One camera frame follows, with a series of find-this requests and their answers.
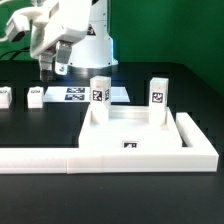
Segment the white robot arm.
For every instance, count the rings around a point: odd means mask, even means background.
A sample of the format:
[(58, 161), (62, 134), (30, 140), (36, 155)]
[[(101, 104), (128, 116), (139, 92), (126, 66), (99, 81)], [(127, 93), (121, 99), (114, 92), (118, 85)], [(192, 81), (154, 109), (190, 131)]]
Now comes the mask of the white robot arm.
[(68, 72), (98, 74), (118, 64), (110, 36), (111, 0), (32, 0), (41, 15), (33, 20), (30, 53), (40, 80)]

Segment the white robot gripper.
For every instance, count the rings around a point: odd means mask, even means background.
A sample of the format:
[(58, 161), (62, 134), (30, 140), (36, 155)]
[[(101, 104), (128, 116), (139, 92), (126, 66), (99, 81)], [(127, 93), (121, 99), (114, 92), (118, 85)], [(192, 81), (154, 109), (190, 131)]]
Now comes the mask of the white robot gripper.
[(32, 0), (41, 16), (32, 21), (30, 55), (39, 58), (40, 79), (53, 79), (55, 72), (66, 75), (72, 46), (87, 34), (92, 0)]

